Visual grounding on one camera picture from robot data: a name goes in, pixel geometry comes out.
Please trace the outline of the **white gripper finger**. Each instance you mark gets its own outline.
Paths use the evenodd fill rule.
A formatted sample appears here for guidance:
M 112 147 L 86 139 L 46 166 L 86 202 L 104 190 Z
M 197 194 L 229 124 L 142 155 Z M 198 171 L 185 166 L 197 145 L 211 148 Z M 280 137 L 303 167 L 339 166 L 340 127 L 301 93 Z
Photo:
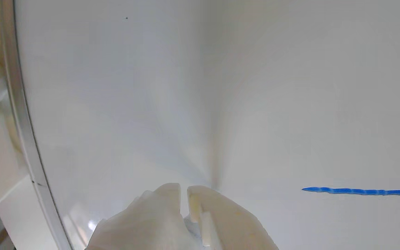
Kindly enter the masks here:
M 201 250 L 180 209 L 179 183 L 147 190 L 122 212 L 101 220 L 87 250 Z
M 190 220 L 211 250 L 278 250 L 255 215 L 206 186 L 187 189 Z

